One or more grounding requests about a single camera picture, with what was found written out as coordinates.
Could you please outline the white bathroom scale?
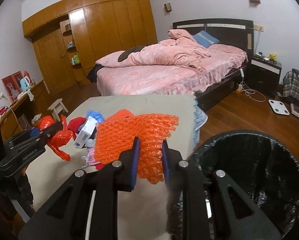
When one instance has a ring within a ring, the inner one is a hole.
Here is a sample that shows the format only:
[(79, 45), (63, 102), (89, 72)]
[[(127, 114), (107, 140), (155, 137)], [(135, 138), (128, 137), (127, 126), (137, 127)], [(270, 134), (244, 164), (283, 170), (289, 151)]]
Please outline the white bathroom scale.
[(290, 115), (288, 109), (286, 108), (285, 104), (282, 101), (269, 99), (268, 102), (271, 109), (274, 111), (274, 113), (279, 115), (287, 115), (287, 116)]

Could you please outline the wooden wardrobe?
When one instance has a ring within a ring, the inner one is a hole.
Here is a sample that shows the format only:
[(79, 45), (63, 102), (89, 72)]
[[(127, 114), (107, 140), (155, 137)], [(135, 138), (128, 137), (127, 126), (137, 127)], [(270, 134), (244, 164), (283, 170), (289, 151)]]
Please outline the wooden wardrobe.
[(62, 0), (22, 24), (53, 94), (86, 83), (103, 56), (157, 42), (150, 0)]

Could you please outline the dark bedside table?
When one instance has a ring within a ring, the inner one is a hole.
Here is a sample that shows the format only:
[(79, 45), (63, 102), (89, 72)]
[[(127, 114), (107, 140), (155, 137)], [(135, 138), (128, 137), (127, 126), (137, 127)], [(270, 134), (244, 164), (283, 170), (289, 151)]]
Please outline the dark bedside table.
[(274, 98), (281, 77), (282, 65), (254, 55), (249, 66), (247, 85), (262, 94)]

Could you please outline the blue plastic bag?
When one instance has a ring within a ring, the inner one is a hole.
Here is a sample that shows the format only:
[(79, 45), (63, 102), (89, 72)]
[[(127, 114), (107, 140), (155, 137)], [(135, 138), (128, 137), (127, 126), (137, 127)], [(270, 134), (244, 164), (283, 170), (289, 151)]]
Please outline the blue plastic bag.
[(102, 122), (105, 122), (105, 119), (100, 111), (93, 111), (89, 109), (86, 113), (86, 118), (92, 117), (96, 120), (97, 124), (100, 124)]

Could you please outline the white tissue on floor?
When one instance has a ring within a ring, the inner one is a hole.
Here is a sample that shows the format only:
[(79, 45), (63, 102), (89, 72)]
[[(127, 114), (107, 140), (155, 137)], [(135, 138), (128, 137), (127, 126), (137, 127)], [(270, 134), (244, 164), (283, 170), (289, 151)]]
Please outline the white tissue on floor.
[(35, 115), (32, 120), (31, 123), (34, 125), (36, 122), (38, 122), (41, 119), (42, 115), (41, 114), (37, 114)]

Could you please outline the pink face mask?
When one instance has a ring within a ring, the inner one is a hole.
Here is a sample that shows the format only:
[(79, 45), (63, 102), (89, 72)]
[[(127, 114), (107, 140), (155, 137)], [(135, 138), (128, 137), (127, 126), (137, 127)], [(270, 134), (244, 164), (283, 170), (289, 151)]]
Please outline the pink face mask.
[(87, 150), (88, 150), (87, 155), (81, 157), (81, 160), (83, 161), (82, 168), (100, 164), (100, 162), (95, 160), (95, 158), (94, 158), (94, 149), (87, 148)]

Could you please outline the left wall lamp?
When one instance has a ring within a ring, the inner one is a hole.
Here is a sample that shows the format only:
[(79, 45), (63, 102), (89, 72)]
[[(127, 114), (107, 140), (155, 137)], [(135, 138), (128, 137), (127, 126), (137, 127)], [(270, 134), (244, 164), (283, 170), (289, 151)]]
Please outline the left wall lamp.
[(170, 13), (172, 11), (172, 8), (171, 8), (171, 3), (165, 3), (164, 4), (164, 9), (167, 13)]

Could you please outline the bed with dark headboard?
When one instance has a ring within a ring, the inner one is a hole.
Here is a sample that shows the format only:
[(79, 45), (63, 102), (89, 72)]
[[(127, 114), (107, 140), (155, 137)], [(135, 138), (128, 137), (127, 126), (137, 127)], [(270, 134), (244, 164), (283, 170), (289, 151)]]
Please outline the bed with dark headboard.
[[(96, 85), (101, 95), (192, 94), (201, 109), (222, 101), (244, 78), (254, 50), (254, 23), (233, 18), (207, 18), (175, 22), (171, 29), (185, 29), (192, 36), (206, 31), (219, 40), (207, 48), (211, 56), (201, 69), (180, 66), (103, 67)], [(145, 46), (121, 50), (121, 62)]]

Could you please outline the grey sock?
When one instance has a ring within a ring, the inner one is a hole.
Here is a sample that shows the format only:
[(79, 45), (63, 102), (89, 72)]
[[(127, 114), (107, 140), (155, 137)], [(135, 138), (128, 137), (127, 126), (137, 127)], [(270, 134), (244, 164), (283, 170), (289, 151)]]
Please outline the grey sock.
[(86, 148), (94, 148), (96, 140), (95, 139), (88, 139), (85, 143)]

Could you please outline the white blue medicine box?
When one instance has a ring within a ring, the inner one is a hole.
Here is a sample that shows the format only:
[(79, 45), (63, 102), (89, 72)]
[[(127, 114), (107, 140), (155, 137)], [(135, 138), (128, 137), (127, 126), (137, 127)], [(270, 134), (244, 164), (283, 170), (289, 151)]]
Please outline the white blue medicine box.
[(83, 148), (87, 140), (91, 137), (94, 130), (96, 129), (97, 121), (92, 116), (89, 116), (86, 119), (81, 131), (79, 132), (78, 136), (75, 139), (75, 147)]

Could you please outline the orange foam net wrap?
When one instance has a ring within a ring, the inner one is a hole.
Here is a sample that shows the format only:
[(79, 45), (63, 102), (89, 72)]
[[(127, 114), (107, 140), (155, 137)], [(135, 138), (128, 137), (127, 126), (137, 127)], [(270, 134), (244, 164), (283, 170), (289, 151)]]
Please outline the orange foam net wrap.
[(98, 125), (94, 158), (109, 164), (121, 152), (130, 150), (135, 138), (140, 141), (138, 177), (157, 184), (164, 180), (162, 143), (179, 124), (176, 115), (150, 113), (107, 120)]

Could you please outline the book on floor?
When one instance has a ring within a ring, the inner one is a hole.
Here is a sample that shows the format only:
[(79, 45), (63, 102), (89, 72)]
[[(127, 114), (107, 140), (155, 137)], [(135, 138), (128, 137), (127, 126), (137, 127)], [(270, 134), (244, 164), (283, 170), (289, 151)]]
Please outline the book on floor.
[(299, 118), (299, 106), (295, 105), (294, 103), (291, 103), (290, 111), (294, 116)]

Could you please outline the black trash bin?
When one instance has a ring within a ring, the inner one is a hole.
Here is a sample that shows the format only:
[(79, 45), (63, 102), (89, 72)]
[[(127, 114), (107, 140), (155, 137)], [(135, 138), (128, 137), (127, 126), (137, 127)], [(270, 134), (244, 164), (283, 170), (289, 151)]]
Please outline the black trash bin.
[(172, 239), (283, 239), (299, 220), (299, 164), (267, 134), (221, 133), (187, 159), (169, 148), (169, 171)]

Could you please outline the red cloth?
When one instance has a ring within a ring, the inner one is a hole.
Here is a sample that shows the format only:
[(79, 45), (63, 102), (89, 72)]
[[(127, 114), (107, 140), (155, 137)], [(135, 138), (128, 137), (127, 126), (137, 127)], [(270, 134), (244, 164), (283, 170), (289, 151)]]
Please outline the red cloth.
[(72, 131), (73, 139), (76, 140), (76, 137), (79, 133), (79, 128), (82, 128), (82, 126), (85, 124), (86, 118), (85, 117), (77, 117), (72, 120), (70, 120), (68, 124), (68, 130)]

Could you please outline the red photo frame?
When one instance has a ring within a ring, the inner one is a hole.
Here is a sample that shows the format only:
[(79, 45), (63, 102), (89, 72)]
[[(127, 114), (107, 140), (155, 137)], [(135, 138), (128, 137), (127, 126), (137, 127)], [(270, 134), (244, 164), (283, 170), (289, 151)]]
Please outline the red photo frame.
[(23, 78), (21, 71), (15, 72), (2, 79), (9, 99), (16, 100), (17, 96), (22, 92), (20, 80)]

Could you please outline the pink quilt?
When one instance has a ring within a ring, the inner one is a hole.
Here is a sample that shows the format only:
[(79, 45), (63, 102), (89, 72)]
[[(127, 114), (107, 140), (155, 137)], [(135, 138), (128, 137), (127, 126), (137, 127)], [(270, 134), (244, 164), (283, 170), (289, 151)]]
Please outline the pink quilt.
[(171, 29), (168, 35), (167, 40), (130, 53), (121, 62), (118, 58), (122, 51), (117, 51), (98, 59), (96, 63), (107, 68), (162, 65), (201, 69), (201, 61), (211, 56), (209, 50), (200, 45), (185, 29)]

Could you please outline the small white stool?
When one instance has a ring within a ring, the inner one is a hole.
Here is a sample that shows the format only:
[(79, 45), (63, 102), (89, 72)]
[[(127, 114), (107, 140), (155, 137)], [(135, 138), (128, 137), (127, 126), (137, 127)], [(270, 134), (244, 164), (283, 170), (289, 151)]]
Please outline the small white stool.
[(59, 114), (61, 112), (65, 112), (68, 113), (68, 109), (66, 108), (66, 106), (63, 103), (63, 99), (57, 99), (54, 103), (52, 103), (48, 108), (47, 111), (49, 111), (53, 117), (53, 119), (56, 122), (61, 121), (61, 118), (59, 116)]

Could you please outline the black clothing on bed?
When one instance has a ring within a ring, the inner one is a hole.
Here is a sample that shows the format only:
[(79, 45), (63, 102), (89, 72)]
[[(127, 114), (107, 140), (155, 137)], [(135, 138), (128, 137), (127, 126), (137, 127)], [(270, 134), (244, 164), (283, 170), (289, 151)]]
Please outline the black clothing on bed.
[(103, 68), (103, 65), (101, 65), (101, 64), (94, 65), (94, 67), (89, 71), (89, 73), (87, 75), (87, 79), (91, 83), (96, 83), (98, 71), (101, 70), (102, 68)]

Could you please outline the plaid clothes pile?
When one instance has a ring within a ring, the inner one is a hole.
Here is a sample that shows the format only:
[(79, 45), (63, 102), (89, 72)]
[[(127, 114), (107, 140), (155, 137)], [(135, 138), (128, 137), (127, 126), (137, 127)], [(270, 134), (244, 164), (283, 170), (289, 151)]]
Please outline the plaid clothes pile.
[(283, 97), (299, 101), (299, 70), (293, 68), (283, 78)]

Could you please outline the blue pillow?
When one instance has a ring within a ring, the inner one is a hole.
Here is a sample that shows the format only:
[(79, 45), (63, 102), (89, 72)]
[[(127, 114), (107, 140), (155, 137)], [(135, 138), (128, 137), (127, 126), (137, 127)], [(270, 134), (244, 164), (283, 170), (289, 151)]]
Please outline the blue pillow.
[(209, 48), (209, 46), (213, 44), (218, 44), (219, 40), (210, 34), (208, 34), (206, 31), (200, 31), (199, 33), (193, 35), (193, 38), (203, 47)]

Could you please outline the yellow plush toy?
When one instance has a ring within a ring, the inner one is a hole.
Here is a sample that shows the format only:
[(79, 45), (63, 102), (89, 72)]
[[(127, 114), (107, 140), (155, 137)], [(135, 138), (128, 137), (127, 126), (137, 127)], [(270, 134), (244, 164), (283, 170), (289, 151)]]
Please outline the yellow plush toy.
[(276, 54), (269, 54), (268, 59), (271, 62), (277, 62), (277, 55)]

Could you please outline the blue electric kettle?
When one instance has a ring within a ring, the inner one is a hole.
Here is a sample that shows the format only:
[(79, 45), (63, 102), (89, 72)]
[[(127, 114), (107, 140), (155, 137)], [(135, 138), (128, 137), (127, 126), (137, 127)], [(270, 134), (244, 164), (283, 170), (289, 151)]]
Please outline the blue electric kettle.
[(21, 90), (23, 92), (30, 89), (31, 80), (28, 76), (25, 76), (22, 79), (20, 79), (19, 83), (20, 83)]

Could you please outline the red plastic bag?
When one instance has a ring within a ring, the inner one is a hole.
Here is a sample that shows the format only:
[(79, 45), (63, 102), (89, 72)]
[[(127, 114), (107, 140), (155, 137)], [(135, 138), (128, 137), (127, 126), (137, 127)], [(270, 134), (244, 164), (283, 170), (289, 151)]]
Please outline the red plastic bag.
[[(64, 115), (61, 115), (61, 122), (61, 130), (57, 131), (55, 135), (48, 139), (47, 145), (62, 160), (71, 161), (71, 156), (60, 150), (60, 147), (68, 144), (68, 142), (74, 137), (74, 133), (68, 129), (66, 117)], [(47, 115), (40, 120), (38, 128), (42, 131), (43, 129), (46, 129), (54, 124), (56, 124), (56, 121), (50, 115)]]

